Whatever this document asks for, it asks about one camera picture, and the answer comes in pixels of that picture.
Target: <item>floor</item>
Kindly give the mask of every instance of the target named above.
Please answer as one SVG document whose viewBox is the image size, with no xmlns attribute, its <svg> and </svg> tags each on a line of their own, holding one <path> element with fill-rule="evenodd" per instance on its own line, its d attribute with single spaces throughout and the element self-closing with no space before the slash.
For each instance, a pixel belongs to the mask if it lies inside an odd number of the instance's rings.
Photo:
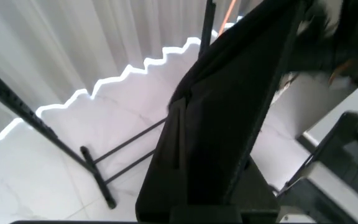
<svg viewBox="0 0 358 224">
<path fill-rule="evenodd" d="M 104 85 L 95 99 L 81 95 L 68 109 L 47 111 L 44 121 L 80 154 L 88 146 L 94 158 L 103 155 L 166 115 L 167 101 L 181 76 L 196 60 L 198 47 L 169 55 L 148 75 L 130 74 Z M 270 110 L 252 151 L 267 182 L 277 188 L 308 157 Z M 151 151 L 161 126 L 99 164 L 107 178 Z M 84 168 L 22 123 L 0 141 L 0 223 L 15 220 L 135 221 L 134 205 L 151 158 L 109 184 L 117 208 L 108 209 L 92 176 Z"/>
</svg>

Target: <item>metal frame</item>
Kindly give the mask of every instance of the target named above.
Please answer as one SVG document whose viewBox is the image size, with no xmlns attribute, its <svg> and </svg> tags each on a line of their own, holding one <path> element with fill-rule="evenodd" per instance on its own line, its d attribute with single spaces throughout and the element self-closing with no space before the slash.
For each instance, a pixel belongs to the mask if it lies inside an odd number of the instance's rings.
<svg viewBox="0 0 358 224">
<path fill-rule="evenodd" d="M 216 4 L 212 2 L 212 0 L 208 0 L 206 3 L 205 15 L 204 15 L 204 24 L 203 24 L 203 32 L 201 36 L 201 44 L 200 44 L 200 52 L 199 57 L 202 55 L 203 52 L 209 47 L 211 42 L 211 31 L 214 21 L 214 14 L 215 14 Z M 150 157 L 154 153 L 154 149 L 147 153 L 146 155 L 142 156 L 140 159 L 136 160 L 123 170 L 119 171 L 117 174 L 113 175 L 112 177 L 104 180 L 98 167 L 96 166 L 97 163 L 101 162 L 103 159 L 109 157 L 110 155 L 114 154 L 118 150 L 124 148 L 131 142 L 135 141 L 136 139 L 140 138 L 141 136 L 145 135 L 149 131 L 153 130 L 157 126 L 161 125 L 165 122 L 166 118 L 162 119 L 161 121 L 155 123 L 151 127 L 145 129 L 144 131 L 140 132 L 139 134 L 135 135 L 134 137 L 130 138 L 126 142 L 120 144 L 119 146 L 115 147 L 111 151 L 105 153 L 105 155 L 93 160 L 90 151 L 87 147 L 81 147 L 81 153 L 84 160 L 77 155 L 72 149 L 70 149 L 64 142 L 62 142 L 55 132 L 52 130 L 51 127 L 47 126 L 41 118 L 39 118 L 27 104 L 20 99 L 20 97 L 5 83 L 0 79 L 0 102 L 5 105 L 8 109 L 13 111 L 16 115 L 22 118 L 27 124 L 32 126 L 35 130 L 37 130 L 40 134 L 42 134 L 45 138 L 47 138 L 50 142 L 56 145 L 60 150 L 70 156 L 74 161 L 79 163 L 82 167 L 84 167 L 87 171 L 93 174 L 93 177 L 96 183 L 99 186 L 99 189 L 107 202 L 109 208 L 114 209 L 117 206 L 116 201 L 111 195 L 110 190 L 108 189 L 108 183 L 112 182 L 137 164 L 144 161 L 146 158 Z"/>
</svg>

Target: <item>metal bar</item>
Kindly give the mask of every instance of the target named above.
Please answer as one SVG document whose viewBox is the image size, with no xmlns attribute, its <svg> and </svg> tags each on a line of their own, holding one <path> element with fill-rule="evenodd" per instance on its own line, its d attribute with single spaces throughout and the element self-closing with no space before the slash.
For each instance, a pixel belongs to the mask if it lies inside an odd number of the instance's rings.
<svg viewBox="0 0 358 224">
<path fill-rule="evenodd" d="M 55 132 L 48 127 L 35 113 L 26 105 L 9 87 L 0 79 L 0 102 L 15 112 L 25 122 L 36 129 L 49 141 L 54 143 L 59 149 L 68 154 L 72 159 L 77 161 L 86 170 L 94 173 L 95 170 L 91 168 L 79 155 L 73 152 L 66 144 L 59 140 Z"/>
<path fill-rule="evenodd" d="M 102 191 L 102 195 L 106 200 L 107 205 L 109 206 L 110 209 L 114 209 L 117 206 L 117 203 L 115 199 L 112 197 L 110 190 L 107 188 L 107 184 L 104 183 L 102 175 L 100 174 L 98 168 L 94 164 L 88 148 L 85 146 L 81 146 L 81 152 L 82 155 L 84 155 L 86 163 L 88 163 L 92 168 L 96 170 L 96 172 L 93 174 L 93 177 L 95 178 L 96 183 L 98 183 L 99 189 L 100 191 Z"/>
<path fill-rule="evenodd" d="M 130 140 L 127 140 L 126 142 L 122 143 L 121 145 L 115 147 L 113 150 L 107 152 L 105 155 L 101 156 L 99 159 L 96 159 L 94 161 L 95 164 L 97 164 L 98 162 L 102 161 L 103 159 L 107 158 L 108 156 L 110 156 L 111 154 L 117 152 L 118 150 L 122 149 L 123 147 L 127 146 L 128 144 L 130 144 L 131 142 L 135 141 L 136 139 L 140 138 L 141 136 L 143 136 L 144 134 L 146 134 L 147 132 L 153 130 L 154 128 L 156 128 L 157 126 L 159 126 L 160 124 L 164 123 L 166 120 L 166 118 L 162 119 L 161 121 L 151 125 L 151 127 L 147 128 L 146 130 L 142 131 L 141 133 L 135 135 L 134 137 L 130 138 Z"/>
<path fill-rule="evenodd" d="M 216 4 L 212 0 L 207 0 L 204 15 L 203 31 L 201 33 L 200 51 L 198 57 L 208 49 L 211 44 L 211 33 L 214 24 Z"/>
<path fill-rule="evenodd" d="M 150 157 L 153 153 L 154 153 L 153 149 L 152 151 L 150 151 L 149 153 L 147 153 L 146 155 L 144 155 L 143 157 L 141 157 L 140 159 L 136 160 L 134 163 L 132 163 L 131 165 L 127 166 L 126 168 L 124 168 L 122 171 L 118 172 L 116 175 L 110 177 L 108 180 L 106 180 L 104 183 L 108 184 L 110 182 L 112 182 L 113 180 L 117 179 L 119 176 L 121 176 L 122 174 L 124 174 L 125 172 L 127 172 L 128 170 L 130 170 L 131 168 L 133 168 L 134 166 L 136 166 L 137 164 L 141 163 L 143 160 L 147 159 L 148 157 Z"/>
</svg>

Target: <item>white curtain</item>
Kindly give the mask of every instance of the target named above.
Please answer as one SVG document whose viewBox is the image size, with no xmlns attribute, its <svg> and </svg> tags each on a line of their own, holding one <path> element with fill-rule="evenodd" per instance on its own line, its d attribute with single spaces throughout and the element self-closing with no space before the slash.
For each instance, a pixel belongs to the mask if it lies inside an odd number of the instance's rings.
<svg viewBox="0 0 358 224">
<path fill-rule="evenodd" d="M 260 1 L 237 0 L 229 22 Z M 231 0 L 216 3 L 218 31 Z M 48 105 L 67 106 L 78 94 L 96 94 L 103 82 L 120 81 L 135 68 L 147 72 L 147 65 L 163 64 L 165 54 L 199 44 L 205 5 L 201 0 L 0 0 L 0 77 L 38 115 Z M 0 132 L 16 117 L 0 104 Z"/>
</svg>

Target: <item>white tile floor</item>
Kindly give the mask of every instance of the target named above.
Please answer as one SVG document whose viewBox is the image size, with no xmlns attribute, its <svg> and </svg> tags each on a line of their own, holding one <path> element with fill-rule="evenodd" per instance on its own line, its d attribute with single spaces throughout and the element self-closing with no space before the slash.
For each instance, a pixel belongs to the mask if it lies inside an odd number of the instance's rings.
<svg viewBox="0 0 358 224">
<path fill-rule="evenodd" d="M 97 158 L 165 117 L 167 101 L 197 52 L 192 45 L 184 55 L 169 55 L 166 65 L 150 67 L 148 75 L 131 74 L 103 86 L 94 100 L 80 96 L 67 110 L 45 112 L 43 119 L 78 154 L 80 146 L 88 146 Z M 278 188 L 308 156 L 285 125 L 270 112 L 252 151 L 267 182 Z M 102 161 L 102 175 L 109 177 L 151 151 L 160 130 Z M 22 123 L 0 141 L 0 223 L 135 221 L 134 205 L 149 163 L 147 159 L 109 184 L 117 200 L 117 208 L 110 210 L 84 168 Z"/>
</svg>

